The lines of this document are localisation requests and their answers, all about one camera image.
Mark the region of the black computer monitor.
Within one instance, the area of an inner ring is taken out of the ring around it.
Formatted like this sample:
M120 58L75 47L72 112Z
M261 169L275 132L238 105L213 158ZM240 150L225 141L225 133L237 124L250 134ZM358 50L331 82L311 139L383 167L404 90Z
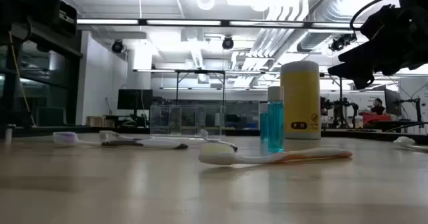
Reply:
M152 100L152 90L119 89L117 109L132 110L136 115L138 110L150 110Z

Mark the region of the black bar with light strips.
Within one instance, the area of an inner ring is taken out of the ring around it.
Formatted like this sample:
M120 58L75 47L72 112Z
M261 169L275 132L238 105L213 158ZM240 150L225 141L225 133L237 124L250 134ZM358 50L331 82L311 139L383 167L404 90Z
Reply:
M279 29L350 29L347 22L197 20L197 19L78 19L78 26L156 26L156 27L248 27Z

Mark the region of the orange white toothbrush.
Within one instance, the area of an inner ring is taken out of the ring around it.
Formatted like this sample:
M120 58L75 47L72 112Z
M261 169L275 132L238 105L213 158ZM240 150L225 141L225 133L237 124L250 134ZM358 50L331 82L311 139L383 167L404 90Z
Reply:
M406 136L400 136L393 142L398 144L401 148L406 148L409 150L416 150L421 152L428 152L428 146L418 145L415 140Z
M266 156L241 156L228 145L206 144L200 149L199 161L205 164L230 166L233 164L278 164L297 160L350 158L351 156L350 151L339 148L310 148L278 152Z

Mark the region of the grey office chair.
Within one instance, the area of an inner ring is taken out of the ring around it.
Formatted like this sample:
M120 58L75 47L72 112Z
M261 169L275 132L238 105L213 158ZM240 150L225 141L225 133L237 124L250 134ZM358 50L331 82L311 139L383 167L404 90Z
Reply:
M38 126L65 126L66 111L58 107L40 107L36 110L36 124Z

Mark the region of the black aluminium table frame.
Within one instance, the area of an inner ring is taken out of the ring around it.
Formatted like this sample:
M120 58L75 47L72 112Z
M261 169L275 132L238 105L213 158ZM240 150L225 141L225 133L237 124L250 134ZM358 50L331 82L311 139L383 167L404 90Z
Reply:
M76 133L95 133L101 130L112 130L122 134L149 134L148 128L104 128L87 126L60 126L60 127L34 127L34 128L14 128L12 137L28 136L48 136L54 132L76 132ZM426 134L406 134L394 132L367 132L367 131L347 131L331 130L321 132L321 137L331 138L357 138L365 140L393 141L400 136L406 136L413 139L417 144L428 146L428 135Z

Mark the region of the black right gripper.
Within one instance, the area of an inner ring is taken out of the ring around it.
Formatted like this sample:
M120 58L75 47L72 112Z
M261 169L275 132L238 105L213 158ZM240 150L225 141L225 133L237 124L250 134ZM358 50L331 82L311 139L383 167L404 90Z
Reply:
M367 46L338 56L331 76L352 80L357 90L374 82L374 73L391 76L402 68L414 70L428 62L428 0L399 0L401 12Z

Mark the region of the clear acrylic organizer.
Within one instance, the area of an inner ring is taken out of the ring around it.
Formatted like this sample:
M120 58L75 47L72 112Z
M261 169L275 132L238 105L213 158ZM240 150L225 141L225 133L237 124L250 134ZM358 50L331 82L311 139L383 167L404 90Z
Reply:
M209 136L219 138L225 132L226 107L222 105L164 105L150 109L150 135Z

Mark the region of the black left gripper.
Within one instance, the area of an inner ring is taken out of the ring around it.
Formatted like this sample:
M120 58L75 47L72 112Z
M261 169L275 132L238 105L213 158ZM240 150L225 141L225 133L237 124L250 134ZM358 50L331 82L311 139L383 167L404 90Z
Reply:
M25 37L17 40L23 43L32 36L32 21L52 26L59 20L60 0L0 0L0 45L15 43L12 37L14 23L26 25Z

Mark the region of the black workstation frame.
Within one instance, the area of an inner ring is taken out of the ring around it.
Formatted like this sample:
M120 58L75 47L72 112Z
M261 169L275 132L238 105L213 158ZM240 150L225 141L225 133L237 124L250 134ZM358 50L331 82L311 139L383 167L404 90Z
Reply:
M338 119L340 121L339 127L343 127L344 124L344 104L343 104L343 89L342 89L342 78L339 78L339 80L337 81L335 77L332 77L330 74L328 73L320 73L320 77L324 78L324 77L328 77L332 80L333 83L335 83L338 87L339 87L339 104L335 105L335 110L337 112L339 112L338 115Z
M226 72L225 70L203 70L201 68L194 70L175 70L177 74L176 80L176 88L175 88L175 100L178 102L179 100L179 83L185 79L189 74L213 74L215 77L219 79L222 83L222 105L225 105L225 81L226 81Z

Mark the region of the blue mouthwash bottle white cap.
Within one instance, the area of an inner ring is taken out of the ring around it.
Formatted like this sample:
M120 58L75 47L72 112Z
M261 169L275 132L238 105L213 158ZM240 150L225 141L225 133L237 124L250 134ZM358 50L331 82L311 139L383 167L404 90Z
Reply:
M281 86L268 88L268 151L281 152L284 150L284 103Z

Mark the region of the small white post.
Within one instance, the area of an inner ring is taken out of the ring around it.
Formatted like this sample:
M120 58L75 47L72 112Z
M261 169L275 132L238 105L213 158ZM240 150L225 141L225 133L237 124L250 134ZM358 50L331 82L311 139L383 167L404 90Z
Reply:
M12 138L13 138L13 130L15 129L16 125L14 124L7 124L5 126L5 144L11 144Z

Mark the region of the black monitor on arm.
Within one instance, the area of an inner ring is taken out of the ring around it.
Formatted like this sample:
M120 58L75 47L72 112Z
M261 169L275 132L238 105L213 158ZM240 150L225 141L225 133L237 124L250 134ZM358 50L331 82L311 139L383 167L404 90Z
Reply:
M395 116L401 116L402 111L404 110L403 104L410 103L414 104L416 115L417 115L417 123L420 128L424 127L422 123L422 114L421 114L421 99L410 97L409 99L401 99L400 94L398 92L394 92L392 90L385 89L385 108L387 114L393 114Z

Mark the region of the person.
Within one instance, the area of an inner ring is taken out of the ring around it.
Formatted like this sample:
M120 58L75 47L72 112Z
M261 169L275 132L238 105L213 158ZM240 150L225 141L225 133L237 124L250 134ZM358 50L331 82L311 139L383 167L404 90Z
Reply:
M385 107L383 106L383 101L380 98L375 98L373 101L372 108L370 109L371 114L383 115Z

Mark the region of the black track spotlight cluster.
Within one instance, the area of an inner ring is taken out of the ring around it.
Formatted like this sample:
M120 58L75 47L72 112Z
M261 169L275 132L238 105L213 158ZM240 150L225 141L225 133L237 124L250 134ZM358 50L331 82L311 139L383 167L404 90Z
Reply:
M345 33L339 37L335 37L332 43L328 46L328 49L331 51L341 51L356 40L357 36L355 33Z

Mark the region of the light wooden crate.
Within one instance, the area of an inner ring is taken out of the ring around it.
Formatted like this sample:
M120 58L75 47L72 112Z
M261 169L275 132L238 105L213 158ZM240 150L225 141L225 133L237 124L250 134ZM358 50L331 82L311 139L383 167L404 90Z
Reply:
M115 122L106 116L87 116L86 126L114 128Z

